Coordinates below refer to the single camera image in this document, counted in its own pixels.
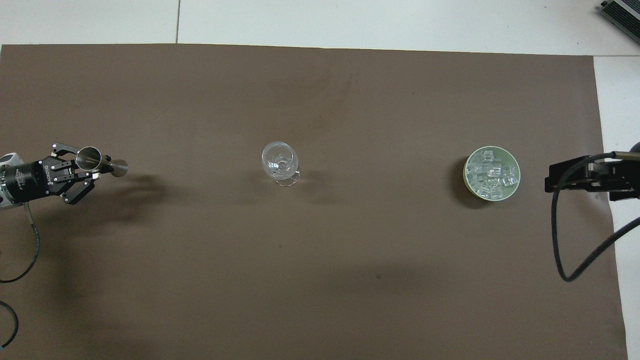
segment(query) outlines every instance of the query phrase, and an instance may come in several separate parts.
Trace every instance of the white floor tile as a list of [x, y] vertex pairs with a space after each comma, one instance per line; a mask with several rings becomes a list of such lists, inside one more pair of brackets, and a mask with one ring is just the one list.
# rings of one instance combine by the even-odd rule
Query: white floor tile
[[0, 0], [0, 44], [175, 42], [178, 0]]
[[[628, 151], [640, 142], [640, 57], [594, 59], [605, 151]], [[640, 201], [611, 203], [613, 223], [619, 229], [640, 217]], [[640, 229], [615, 244], [622, 311], [627, 330], [629, 360], [640, 359]]]
[[178, 42], [638, 55], [600, 1], [182, 0]]

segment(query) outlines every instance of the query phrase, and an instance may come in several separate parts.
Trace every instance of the brown mat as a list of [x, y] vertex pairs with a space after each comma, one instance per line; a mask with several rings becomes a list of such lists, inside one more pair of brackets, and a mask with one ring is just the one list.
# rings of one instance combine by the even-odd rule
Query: brown mat
[[[602, 151], [591, 57], [5, 45], [0, 96], [3, 154], [131, 166], [32, 203], [7, 359], [626, 358], [613, 249], [563, 282], [543, 192], [550, 164]], [[273, 140], [293, 187], [260, 167]], [[520, 162], [507, 201], [461, 181], [482, 145]], [[605, 199], [561, 197], [567, 268], [612, 231]], [[7, 278], [33, 235], [1, 215]]]

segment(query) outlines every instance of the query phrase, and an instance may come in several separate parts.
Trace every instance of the bowl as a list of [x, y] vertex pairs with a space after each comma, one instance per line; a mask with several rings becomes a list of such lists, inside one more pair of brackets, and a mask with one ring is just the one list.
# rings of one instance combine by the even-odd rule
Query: bowl
[[487, 201], [510, 198], [520, 186], [520, 176], [516, 158], [499, 146], [483, 146], [472, 152], [462, 169], [467, 189]]

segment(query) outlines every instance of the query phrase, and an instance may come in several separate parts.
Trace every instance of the robotic arm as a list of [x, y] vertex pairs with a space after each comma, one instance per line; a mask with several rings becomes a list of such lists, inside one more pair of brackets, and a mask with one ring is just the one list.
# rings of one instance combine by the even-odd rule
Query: robotic arm
[[[561, 184], [561, 189], [609, 192], [611, 201], [640, 199], [640, 142], [629, 152], [615, 153], [620, 161], [585, 163], [569, 175], [566, 182]], [[545, 191], [554, 192], [560, 177], [569, 168], [588, 158], [589, 156], [581, 156], [549, 166], [549, 176], [545, 178]]]
[[[64, 160], [66, 154], [76, 158]], [[102, 174], [121, 177], [128, 169], [124, 160], [112, 160], [92, 146], [78, 149], [53, 143], [50, 156], [32, 163], [24, 163], [12, 152], [0, 158], [0, 209], [52, 195], [74, 205], [95, 188], [94, 182]]]
[[[604, 159], [620, 161], [599, 162]], [[563, 189], [586, 190], [588, 192], [609, 192], [609, 200], [640, 199], [640, 143], [631, 151], [612, 151], [594, 156], [581, 156], [549, 166], [549, 176], [545, 178], [545, 191], [552, 192], [551, 239], [556, 267], [562, 280], [574, 281], [585, 269], [613, 243], [640, 226], [640, 217], [618, 229], [605, 239], [576, 268], [573, 273], [564, 272], [557, 239], [557, 203]]]

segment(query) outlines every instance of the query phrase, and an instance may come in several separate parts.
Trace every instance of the clear glass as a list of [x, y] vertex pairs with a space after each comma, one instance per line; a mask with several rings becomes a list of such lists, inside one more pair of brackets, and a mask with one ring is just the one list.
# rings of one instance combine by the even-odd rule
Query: clear glass
[[298, 155], [285, 142], [272, 142], [264, 147], [262, 168], [280, 186], [291, 186], [300, 178]]

